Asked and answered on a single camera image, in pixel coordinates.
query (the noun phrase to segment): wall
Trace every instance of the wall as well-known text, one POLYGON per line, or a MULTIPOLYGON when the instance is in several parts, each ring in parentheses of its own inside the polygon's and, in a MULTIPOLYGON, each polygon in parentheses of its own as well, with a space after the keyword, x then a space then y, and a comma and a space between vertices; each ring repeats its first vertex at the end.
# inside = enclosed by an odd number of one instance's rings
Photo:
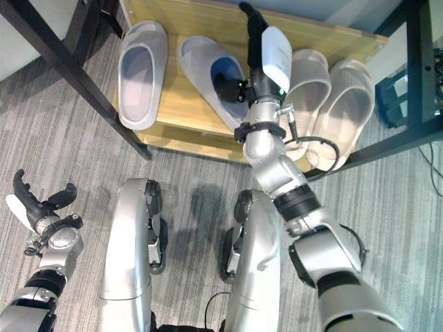
MULTIPOLYGON (((30 0, 55 34, 63 39, 77 0, 30 0)), ((0 81, 39 57, 39 53, 0 15, 0 81)))
MULTIPOLYGON (((443 1, 429 0, 429 6, 433 41, 436 42, 443 36, 443 1)), ((397 71, 408 61, 407 45, 406 24, 403 24, 390 36, 388 44, 368 63, 375 83, 382 81, 383 78, 397 71)))
MULTIPOLYGON (((220 0, 239 3, 239 0, 220 0)), ((373 32, 401 0, 248 0, 258 8, 373 32)))

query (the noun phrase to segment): striped carpet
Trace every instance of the striped carpet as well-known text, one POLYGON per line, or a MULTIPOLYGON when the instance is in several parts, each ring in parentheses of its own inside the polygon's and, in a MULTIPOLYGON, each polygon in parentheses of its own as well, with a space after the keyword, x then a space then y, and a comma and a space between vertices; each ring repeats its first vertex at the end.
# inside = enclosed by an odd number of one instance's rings
MULTIPOLYGON (((85 68, 111 98, 120 41, 101 27, 85 68)), ((168 265, 153 277, 152 308, 159 324, 204 325, 210 296, 228 291, 217 273, 224 232, 233 225, 237 193, 255 186, 250 168, 153 149, 143 160, 43 60, 0 82, 0 307, 24 285, 37 259, 22 254, 27 230, 4 203, 12 177, 23 167, 34 193, 47 198, 68 181, 78 199, 62 211, 84 219, 85 249, 57 309, 55 330, 95 331, 97 296, 111 211, 119 183, 148 177, 163 188, 162 216, 169 225, 168 265)), ((360 146, 392 135, 373 115, 360 146)), ((435 144, 443 167, 443 148, 435 144)), ((329 176, 312 185, 341 223, 370 249, 364 279, 386 299, 408 331, 443 331, 443 208, 416 149, 329 176)), ((290 244, 285 237, 284 247, 290 244)), ((283 250, 281 331, 319 331, 315 292, 296 277, 283 250)), ((208 311, 218 329, 227 298, 208 311)))

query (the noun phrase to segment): shoe rack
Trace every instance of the shoe rack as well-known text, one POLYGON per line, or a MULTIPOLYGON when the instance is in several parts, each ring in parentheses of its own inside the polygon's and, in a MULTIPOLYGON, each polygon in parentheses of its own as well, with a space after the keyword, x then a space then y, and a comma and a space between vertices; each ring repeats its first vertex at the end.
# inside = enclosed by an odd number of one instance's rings
MULTIPOLYGON (((129 25, 154 20, 164 27, 169 38, 159 113, 154 125, 136 132, 137 136, 145 144, 157 147, 244 162, 242 146, 179 68, 177 49, 188 36, 209 37, 234 54, 248 76, 246 15, 236 5, 211 0, 120 2, 129 25)), ((288 37, 294 50, 314 48, 326 56, 330 66, 345 57, 366 63, 388 41, 351 28, 260 11, 269 25, 277 26, 288 37)), ((116 109, 117 95, 113 102, 116 109)), ((304 158, 296 163, 302 171, 311 168, 304 158)))

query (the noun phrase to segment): black cable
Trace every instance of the black cable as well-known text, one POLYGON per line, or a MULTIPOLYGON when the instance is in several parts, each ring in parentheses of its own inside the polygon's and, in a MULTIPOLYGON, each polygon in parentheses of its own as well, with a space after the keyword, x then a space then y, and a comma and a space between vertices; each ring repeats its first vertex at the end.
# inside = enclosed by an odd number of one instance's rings
POLYGON ((431 166, 431 182, 435 192, 439 197, 443 197, 443 194, 438 190, 437 185, 435 184, 434 172, 436 172, 437 175, 440 176, 441 178, 443 178, 443 174, 434 166, 434 148, 432 146, 432 143, 429 143, 429 147, 431 148, 431 161, 426 157, 426 155, 424 154, 423 150, 420 147, 418 147, 418 150, 422 154, 424 160, 426 160, 426 162, 431 166))
POLYGON ((221 294, 230 294, 229 292, 218 292, 218 293, 216 293, 216 294, 214 294, 210 299, 209 299, 209 301, 208 301, 208 303, 207 303, 207 305, 206 305, 206 309, 205 309, 205 330, 208 330, 208 325, 207 325, 207 318, 208 318, 208 308, 209 308, 209 304, 211 303, 211 301, 215 298, 215 297, 217 297, 218 295, 221 295, 221 294))
POLYGON ((320 142, 320 144, 328 144, 332 149, 334 149, 334 152, 335 152, 334 164, 332 164, 332 166, 326 172, 323 172, 320 175, 310 178, 309 181, 312 182, 312 181, 320 180, 321 178, 324 178, 326 175, 331 173, 332 170, 335 168, 335 166, 337 166, 338 160, 340 158, 340 150, 338 149, 337 144, 335 144, 331 140, 327 140, 326 138, 318 137, 318 136, 297 137, 297 131, 295 129, 296 128, 295 121, 289 123, 289 128, 292 133, 292 139, 288 140, 287 142, 284 142, 286 145, 288 145, 289 143, 292 143, 292 142, 297 142, 297 143, 298 142, 320 142))
MULTIPOLYGON (((424 154, 422 148, 421 148, 421 147, 418 147, 418 150, 419 150, 420 153, 422 154, 424 160, 426 160, 426 162, 427 162, 429 165, 432 165, 432 163, 429 161, 428 157, 426 157, 426 154, 424 154)), ((435 166, 433 166, 433 169, 434 169, 435 173, 437 173, 438 176, 439 176, 440 178, 443 178, 443 174, 442 174, 442 173, 441 173, 441 172, 440 172, 435 166)))
POLYGON ((357 234, 357 232, 355 230, 353 230, 349 226, 343 225, 342 223, 340 224, 340 226, 343 229, 347 230, 349 233, 351 233, 355 237, 355 239, 357 240, 357 243, 359 244, 359 258, 360 258, 360 262, 361 262, 361 267, 363 268, 363 265, 365 265, 365 261, 366 261, 366 254, 369 252, 369 250, 366 249, 365 244, 363 243, 360 236, 357 234))

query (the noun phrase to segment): white slipper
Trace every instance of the white slipper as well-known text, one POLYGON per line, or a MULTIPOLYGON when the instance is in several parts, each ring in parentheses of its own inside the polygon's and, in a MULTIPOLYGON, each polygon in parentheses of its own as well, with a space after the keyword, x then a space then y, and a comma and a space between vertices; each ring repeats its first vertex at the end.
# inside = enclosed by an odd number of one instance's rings
MULTIPOLYGON (((331 70, 332 91, 318 112, 313 136, 336 143, 340 151, 338 169, 347 160, 363 126, 374 110, 375 88, 364 64, 344 59, 331 70)), ((307 159, 321 170, 328 170, 335 161, 335 151, 326 144, 311 142, 307 159)))
MULTIPOLYGON (((297 50, 292 53, 291 85, 283 105, 292 104, 295 111, 298 137, 310 136, 318 110, 331 92, 327 60, 316 50, 297 50)), ((286 116, 280 117, 280 127, 286 131, 286 138, 292 139, 286 116)), ((289 143, 288 157, 298 160, 306 152, 308 143, 289 143)))
POLYGON ((247 103, 220 100, 214 88, 218 73, 223 73, 227 80, 245 79, 237 59, 212 39, 201 36, 187 38, 179 47, 177 58, 186 77, 224 124, 231 131, 240 126, 248 111, 247 103))
POLYGON ((118 62, 118 116, 125 127, 154 123, 167 61, 168 36, 160 24, 143 21, 126 34, 118 62))

